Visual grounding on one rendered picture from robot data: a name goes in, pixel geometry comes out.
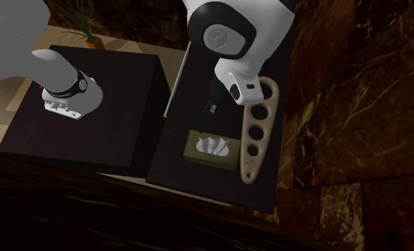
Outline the dark wooden table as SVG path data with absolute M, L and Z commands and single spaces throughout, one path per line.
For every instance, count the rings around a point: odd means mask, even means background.
M 246 185 L 238 168 L 224 170 L 187 161 L 183 156 L 190 130 L 202 130 L 201 114 L 210 98 L 208 86 L 218 61 L 214 55 L 192 46 L 148 172 L 148 183 L 243 208 L 266 213 L 274 211 L 294 32 L 294 29 L 289 30 L 260 72 L 261 76 L 278 84 L 280 101 L 268 151 L 256 181 Z

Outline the beige spaghetti measure with holes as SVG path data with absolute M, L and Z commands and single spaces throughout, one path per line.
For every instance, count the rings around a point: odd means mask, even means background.
M 263 120 L 258 120 L 251 114 L 251 110 L 256 104 L 246 104 L 243 110 L 243 125 L 241 134 L 241 154 L 240 154 L 240 171 L 241 180 L 245 184 L 252 184 L 255 182 L 258 173 L 263 164 L 268 144 L 271 139 L 273 124 L 276 119 L 276 114 L 279 104 L 279 87 L 278 84 L 269 77 L 261 76 L 259 78 L 261 85 L 267 86 L 271 89 L 272 95 L 265 99 L 260 106 L 267 110 L 267 117 Z M 259 128 L 263 131 L 263 137 L 260 140 L 252 139 L 250 136 L 250 129 L 253 127 Z

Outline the olive tissue box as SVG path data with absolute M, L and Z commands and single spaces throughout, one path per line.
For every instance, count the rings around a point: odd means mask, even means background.
M 183 156 L 194 163 L 234 170 L 238 164 L 240 148 L 240 140 L 190 130 Z

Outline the potted plant in orange pot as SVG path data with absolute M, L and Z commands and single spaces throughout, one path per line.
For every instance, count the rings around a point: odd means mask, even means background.
M 86 16 L 84 2 L 85 0 L 61 0 L 59 3 L 54 2 L 53 5 L 63 15 L 64 21 L 67 24 L 77 28 L 77 31 L 69 32 L 70 34 L 81 36 L 75 42 L 84 40 L 89 48 L 104 50 L 105 46 L 101 38 L 94 35 L 94 32 L 97 31 L 97 29 L 93 30 L 94 17 L 91 16 L 94 5 L 91 5 L 89 16 Z

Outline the thin white stick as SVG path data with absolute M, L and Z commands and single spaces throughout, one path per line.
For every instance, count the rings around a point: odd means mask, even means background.
M 167 118 L 167 117 L 168 117 L 168 112 L 169 112 L 169 110 L 170 110 L 172 100 L 173 100 L 173 98 L 174 98 L 174 96 L 175 96 L 175 94 L 176 94 L 176 90 L 177 90 L 177 88 L 178 88 L 178 84 L 179 84 L 179 81 L 180 81 L 180 79 L 181 79 L 181 76 L 182 76 L 182 73 L 183 73 L 183 69 L 184 69 L 185 64 L 186 64 L 186 60 L 187 60 L 187 58 L 188 58 L 188 54 L 189 54 L 189 51 L 190 51 L 190 48 L 191 48 L 191 44 L 192 44 L 192 43 L 191 43 L 191 41 L 189 41 L 189 42 L 188 42 L 188 45 L 187 45 L 187 48 L 186 48 L 186 51 L 185 51 L 184 56 L 183 56 L 183 60 L 182 60 L 182 62 L 181 62 L 181 66 L 180 66 L 180 68 L 179 68 L 179 70 L 178 70 L 178 74 L 177 74 L 176 80 L 175 80 L 175 82 L 174 82 L 174 85 L 173 85 L 173 89 L 172 89 L 172 91 L 171 91 L 170 98 L 169 98 L 169 100 L 168 100 L 168 103 L 167 103 L 167 106 L 166 106 L 165 112 L 164 112 L 164 114 L 163 114 L 163 117 L 164 117 L 164 118 Z

